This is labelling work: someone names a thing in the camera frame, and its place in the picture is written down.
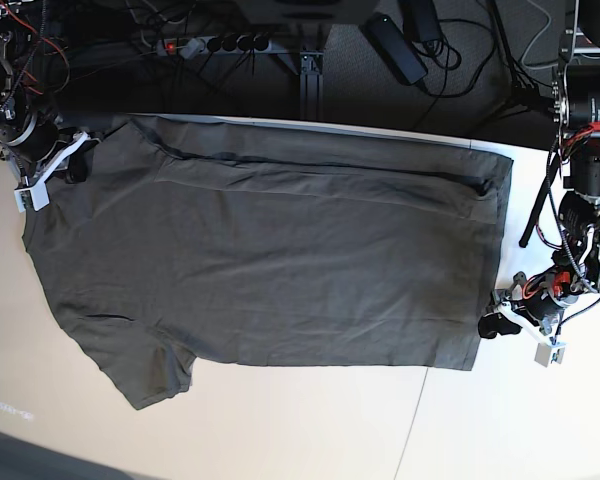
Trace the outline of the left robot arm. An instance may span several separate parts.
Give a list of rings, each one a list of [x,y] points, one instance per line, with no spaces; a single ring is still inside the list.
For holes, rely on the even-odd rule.
[[[552,264],[494,291],[478,322],[483,339],[526,330],[552,353],[567,309],[586,294],[600,299],[600,1],[567,1],[564,13],[551,85],[557,133],[519,240],[526,247],[536,234]]]

